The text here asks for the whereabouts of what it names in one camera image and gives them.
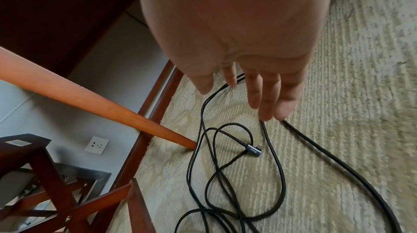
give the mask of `black cord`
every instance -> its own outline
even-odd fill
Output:
[[[144,23],[143,21],[141,21],[140,19],[136,18],[135,16],[133,16],[132,14],[130,14],[129,12],[125,11],[127,15],[131,16],[133,19],[135,19],[136,21],[139,21],[140,23],[142,23],[142,25],[145,25],[147,28],[148,25],[146,23]]]
[[[238,76],[238,83],[240,81],[243,81],[244,78],[244,74],[241,74]],[[201,216],[203,218],[203,222],[204,222],[204,227],[205,227],[205,231],[206,233],[209,233],[209,226],[207,223],[207,217],[206,214],[210,215],[212,218],[214,218],[220,225],[221,228],[223,228],[223,230],[226,233],[238,233],[237,230],[235,229],[235,227],[233,226],[233,224],[230,221],[230,217],[239,220],[240,223],[240,228],[241,228],[241,232],[245,233],[246,229],[245,229],[245,223],[248,225],[248,227],[252,230],[252,232],[254,233],[260,233],[255,226],[253,225],[252,222],[254,221],[259,221],[262,220],[264,218],[267,218],[269,216],[271,216],[272,214],[274,214],[275,212],[278,211],[278,209],[280,208],[280,206],[282,205],[282,203],[284,202],[284,198],[285,198],[285,192],[286,192],[286,184],[285,184],[285,176],[284,176],[284,171],[281,167],[281,163],[279,162],[279,159],[277,157],[277,154],[275,153],[275,150],[271,144],[271,141],[269,140],[269,135],[268,132],[266,130],[265,127],[265,123],[263,121],[261,121],[261,128],[263,131],[263,134],[265,136],[265,140],[266,143],[272,153],[272,156],[275,160],[275,163],[277,165],[277,169],[279,172],[279,176],[281,179],[281,190],[280,190],[280,195],[279,198],[277,200],[277,202],[275,203],[275,205],[268,211],[261,213],[259,215],[256,216],[246,216],[241,208],[240,208],[240,204],[238,201],[238,198],[236,196],[236,192],[233,189],[232,185],[230,184],[228,178],[226,177],[226,175],[223,173],[223,170],[225,168],[227,168],[228,166],[232,165],[235,161],[237,161],[239,158],[241,158],[243,155],[246,155],[248,153],[252,153],[253,151],[251,151],[249,148],[253,148],[254,144],[253,144],[253,137],[252,137],[252,133],[251,131],[239,124],[239,123],[227,123],[224,124],[222,126],[220,126],[219,128],[208,128],[206,129],[205,124],[204,124],[204,119],[203,119],[203,114],[204,114],[204,110],[205,107],[207,106],[207,104],[218,94],[220,93],[222,90],[224,90],[225,88],[227,88],[228,85],[225,84],[223,85],[219,90],[217,90],[214,94],[212,94],[211,96],[209,96],[203,103],[202,107],[201,107],[201,121],[200,121],[200,128],[199,128],[199,134],[197,137],[197,147],[196,149],[193,151],[189,165],[188,165],[188,169],[187,169],[187,177],[186,177],[186,181],[187,181],[187,185],[189,188],[189,191],[191,193],[191,196],[193,197],[194,201],[197,203],[197,205],[199,206],[199,208],[197,209],[193,209],[190,210],[188,212],[186,212],[178,221],[177,225],[175,226],[175,230],[174,233],[177,233],[178,231],[178,227],[180,225],[180,223],[190,214],[192,213],[201,213]],[[340,159],[338,159],[336,156],[334,156],[333,154],[331,154],[330,152],[328,152],[327,150],[325,150],[324,148],[322,148],[321,146],[319,146],[317,143],[315,143],[314,141],[312,141],[311,139],[309,139],[307,136],[305,136],[304,134],[302,134],[299,130],[297,130],[296,128],[294,128],[292,125],[290,125],[288,122],[283,121],[282,122],[284,124],[284,126],[286,128],[288,128],[289,130],[291,130],[292,132],[294,132],[295,134],[297,134],[298,136],[300,136],[302,139],[306,140],[307,142],[309,142],[312,146],[314,146],[316,149],[318,149],[320,152],[322,152],[323,154],[325,154],[326,156],[328,156],[330,159],[332,159],[333,161],[335,161],[337,164],[339,164],[341,167],[343,167],[346,171],[348,171],[353,177],[355,177],[357,179],[357,181],[359,181],[368,191],[369,193],[372,195],[372,197],[376,200],[376,202],[379,204],[380,208],[382,209],[382,211],[384,212],[385,216],[388,219],[388,222],[390,224],[390,227],[392,229],[393,233],[402,233],[400,225],[398,223],[397,218],[395,217],[394,213],[392,212],[391,208],[388,206],[388,204],[384,201],[384,199],[382,198],[382,196],[380,194],[378,194],[378,192],[370,185],[370,183],[367,182],[367,180],[364,179],[364,177],[362,177],[360,174],[358,174],[355,170],[353,170],[350,166],[348,166],[346,163],[344,163],[343,161],[341,161]],[[246,133],[248,133],[249,136],[249,144],[246,144],[245,142],[239,140],[238,138],[234,137],[233,135],[227,133],[226,131],[224,131],[223,129],[228,127],[228,126],[238,126],[240,128],[242,128],[244,131],[246,131]],[[213,140],[212,140],[212,144],[210,143],[209,140],[209,136],[207,134],[208,131],[214,130],[214,136],[213,136]],[[226,163],[223,166],[219,166],[218,165],[218,160],[217,160],[217,152],[216,152],[216,137],[217,134],[221,133],[224,134],[226,136],[228,136],[229,138],[233,139],[234,141],[236,141],[237,143],[239,143],[240,145],[243,145],[246,149],[244,151],[242,151],[241,153],[239,153],[238,155],[236,155],[232,160],[230,160],[228,163]],[[215,166],[215,173],[210,177],[210,179],[207,182],[207,185],[205,187],[205,191],[204,191],[204,198],[205,201],[207,203],[207,205],[209,206],[209,208],[205,207],[201,201],[199,200],[199,198],[197,197],[197,195],[195,194],[192,185],[191,185],[191,174],[192,174],[192,169],[195,163],[195,159],[197,157],[197,154],[200,151],[201,148],[201,144],[203,141],[203,138],[205,137],[206,141],[207,141],[207,145],[208,145],[208,149],[210,152],[210,155],[212,157],[212,161],[213,164]],[[235,213],[229,210],[225,210],[222,208],[219,208],[215,205],[213,205],[208,197],[208,189],[210,187],[211,182],[217,178],[220,187],[223,189],[224,194],[227,196],[230,204],[232,205],[232,207],[235,209]]]

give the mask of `wooden baseboard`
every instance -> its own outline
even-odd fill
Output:
[[[161,120],[165,114],[165,111],[169,103],[171,102],[172,96],[174,95],[175,91],[178,88],[178,85],[182,79],[182,76],[183,76],[183,73],[177,68],[175,68],[161,96],[159,97],[155,105],[155,108],[152,110],[152,113],[149,116],[150,120],[158,124],[161,123]],[[156,91],[151,91],[149,95],[151,94],[156,95]],[[138,170],[139,164],[142,161],[142,158],[146,153],[146,149],[148,148],[149,143],[153,137],[154,137],[153,135],[150,135],[145,132],[141,132],[139,134],[135,144],[133,145],[132,150],[130,151],[124,165],[122,166],[122,169],[117,175],[116,180],[111,187],[111,190],[114,190],[116,188],[119,188],[121,186],[128,184],[129,181],[134,177],[134,175],[136,174]],[[97,213],[92,223],[94,232],[105,233],[107,231],[118,206],[119,205],[117,204],[108,208],[107,210],[100,211]]]

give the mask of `carpet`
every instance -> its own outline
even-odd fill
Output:
[[[332,0],[302,98],[288,118],[364,176],[408,233],[417,232],[416,57],[417,0]],[[222,75],[215,74],[214,90],[223,84]],[[207,96],[184,77],[162,125],[196,140]],[[266,211],[278,197],[280,180],[257,113],[247,105],[244,83],[218,95],[206,108],[205,122],[207,127],[241,123],[252,131],[255,144],[264,145],[259,158],[245,156],[225,173],[244,213]],[[279,122],[269,121],[266,127],[285,172],[287,195],[277,213],[255,222],[258,230],[385,232],[380,210],[334,164]],[[248,139],[237,129],[228,131]],[[219,162],[225,163],[242,147],[220,136],[217,150]],[[135,177],[158,233],[173,232],[178,219],[197,207],[185,182],[190,156],[187,149],[154,138],[139,166]],[[203,202],[204,187],[214,172],[211,161],[204,142],[192,179]],[[229,208],[218,183],[208,195],[217,206]],[[209,222],[211,232],[222,232],[212,219]],[[201,215],[190,215],[181,230],[203,231]],[[130,232],[125,205],[118,209],[109,232]]]

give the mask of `white wall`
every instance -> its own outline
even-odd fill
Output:
[[[138,112],[167,63],[149,30],[123,14],[68,77]],[[52,142],[56,162],[112,173],[109,190],[139,132],[0,81],[0,136],[33,133]],[[102,155],[84,152],[92,136],[110,140]]]

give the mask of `hand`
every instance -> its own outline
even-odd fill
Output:
[[[156,40],[201,94],[221,67],[261,120],[284,120],[300,99],[330,0],[141,0]]]

